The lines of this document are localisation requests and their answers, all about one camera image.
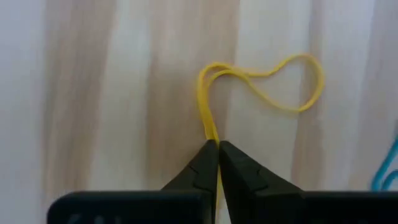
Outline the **yellow rubber band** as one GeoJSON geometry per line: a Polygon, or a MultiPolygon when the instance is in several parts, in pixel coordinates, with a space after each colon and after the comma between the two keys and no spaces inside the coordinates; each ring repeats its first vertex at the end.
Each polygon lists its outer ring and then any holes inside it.
{"type": "MultiPolygon", "coordinates": [[[[208,92],[211,84],[219,77],[223,75],[231,75],[238,77],[241,79],[249,89],[257,95],[264,103],[267,104],[267,107],[272,108],[280,113],[284,114],[299,114],[302,113],[309,108],[311,108],[317,100],[320,98],[324,84],[325,84],[325,76],[322,69],[322,66],[317,61],[317,59],[309,54],[298,54],[292,55],[289,58],[282,61],[280,64],[276,65],[269,72],[246,72],[240,68],[233,67],[231,65],[225,63],[212,63],[211,65],[206,66],[198,75],[197,81],[197,102],[198,108],[200,110],[201,120],[205,130],[205,136],[207,140],[215,140],[220,156],[220,138],[218,136],[218,131],[216,128],[216,124],[213,119],[213,115],[211,113],[211,109],[209,106],[209,96],[208,92]],[[293,108],[289,106],[282,105],[277,101],[270,98],[268,95],[263,93],[260,89],[258,89],[253,82],[251,81],[253,78],[264,78],[270,77],[273,74],[277,73],[279,70],[283,69],[287,64],[296,60],[305,60],[308,62],[309,66],[312,68],[312,74],[314,75],[317,85],[313,90],[312,96],[308,99],[306,103],[303,105],[293,108]]],[[[221,168],[220,161],[218,162],[218,177],[217,177],[217,192],[220,193],[221,190],[224,190],[222,178],[221,178],[221,168]]]]}

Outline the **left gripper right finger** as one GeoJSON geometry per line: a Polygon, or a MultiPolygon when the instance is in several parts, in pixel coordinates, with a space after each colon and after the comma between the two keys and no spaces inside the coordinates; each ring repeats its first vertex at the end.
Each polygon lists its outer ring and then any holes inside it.
{"type": "Polygon", "coordinates": [[[232,224],[302,224],[302,190],[228,141],[220,142],[220,168],[232,224]]]}

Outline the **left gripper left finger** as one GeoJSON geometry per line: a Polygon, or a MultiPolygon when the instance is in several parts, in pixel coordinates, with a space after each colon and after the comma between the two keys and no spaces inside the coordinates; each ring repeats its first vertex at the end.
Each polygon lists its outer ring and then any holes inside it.
{"type": "Polygon", "coordinates": [[[218,148],[215,140],[207,140],[193,159],[162,190],[201,189],[216,191],[218,148]]]}

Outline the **blue rubber band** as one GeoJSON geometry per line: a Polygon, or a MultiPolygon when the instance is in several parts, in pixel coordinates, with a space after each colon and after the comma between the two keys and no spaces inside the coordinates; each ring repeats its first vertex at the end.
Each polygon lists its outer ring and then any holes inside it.
{"type": "Polygon", "coordinates": [[[398,135],[394,138],[386,157],[376,171],[370,189],[372,191],[389,190],[393,182],[398,179],[398,169],[387,174],[388,169],[398,155],[398,135]]]}

